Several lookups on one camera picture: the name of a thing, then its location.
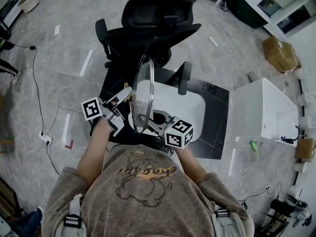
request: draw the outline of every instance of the white container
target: white container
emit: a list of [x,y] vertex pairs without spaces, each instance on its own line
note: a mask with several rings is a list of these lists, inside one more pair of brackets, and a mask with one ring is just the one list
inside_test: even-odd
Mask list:
[[296,138],[297,106],[266,78],[238,88],[232,95],[231,135],[249,139]]
[[315,94],[312,94],[312,93],[309,93],[309,92],[306,92],[306,91],[303,91],[303,94],[302,95],[299,95],[297,97],[297,101],[298,103],[300,104],[300,106],[306,106],[306,105],[313,105],[314,103],[316,103],[316,95]]
[[287,191],[287,194],[288,195],[291,195],[292,197],[298,199],[300,194],[301,194],[301,191],[302,191],[302,187],[301,186],[297,186],[297,185],[292,185],[290,186],[290,188],[288,189]]
[[296,69],[294,70],[294,75],[297,79],[301,80],[301,79],[305,79],[306,76],[311,72],[310,68],[300,68],[300,69]]
[[300,117],[299,125],[302,130],[305,129],[315,129],[316,128],[316,120],[310,116]]
[[309,173],[312,170],[312,163],[311,162],[297,162],[294,164],[294,170],[296,172],[300,172],[302,174]]

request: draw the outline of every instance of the backpack strap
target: backpack strap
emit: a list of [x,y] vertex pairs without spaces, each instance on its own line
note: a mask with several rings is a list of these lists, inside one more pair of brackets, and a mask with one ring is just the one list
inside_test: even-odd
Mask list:
[[214,205],[215,212],[211,215],[213,228],[217,237],[246,237],[243,224],[234,212]]
[[69,205],[69,214],[59,224],[55,237],[86,237],[87,228],[80,215],[80,198],[82,194],[74,196]]

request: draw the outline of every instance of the strap buckle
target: strap buckle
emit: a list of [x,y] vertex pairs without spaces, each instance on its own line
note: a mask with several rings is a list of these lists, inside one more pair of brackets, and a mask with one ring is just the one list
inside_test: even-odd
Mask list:
[[64,218],[64,226],[72,228],[81,228],[81,218],[75,214],[69,214]]
[[229,211],[227,209],[218,209],[215,211],[216,218],[229,217]]

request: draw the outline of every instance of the red tape marking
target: red tape marking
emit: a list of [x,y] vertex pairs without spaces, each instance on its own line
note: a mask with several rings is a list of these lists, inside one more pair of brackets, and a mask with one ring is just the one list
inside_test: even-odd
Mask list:
[[70,146],[65,145],[65,148],[72,149],[73,148],[73,144],[74,144],[74,141],[71,140]]

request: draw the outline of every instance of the white tape marking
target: white tape marking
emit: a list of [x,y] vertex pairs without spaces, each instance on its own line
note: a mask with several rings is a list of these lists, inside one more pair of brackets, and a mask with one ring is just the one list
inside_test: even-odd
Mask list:
[[229,166],[229,171],[228,171],[229,174],[228,174],[228,176],[233,175],[233,163],[235,161],[235,154],[236,154],[236,148],[233,149],[232,160],[231,160],[231,164]]
[[88,65],[88,62],[89,62],[89,60],[90,60],[90,57],[91,57],[92,52],[93,52],[93,50],[90,50],[90,51],[89,51],[88,56],[87,56],[87,58],[86,58],[85,61],[84,61],[84,64],[83,64],[82,69],[81,69],[81,72],[80,72],[80,77],[83,77],[84,71],[85,71],[85,69],[86,69],[86,67],[87,67],[87,65]]
[[69,126],[69,119],[70,119],[70,114],[67,114],[66,120],[65,120],[65,126],[64,126],[64,132],[63,132],[63,137],[62,137],[62,143],[67,145],[67,133],[68,133],[68,126]]

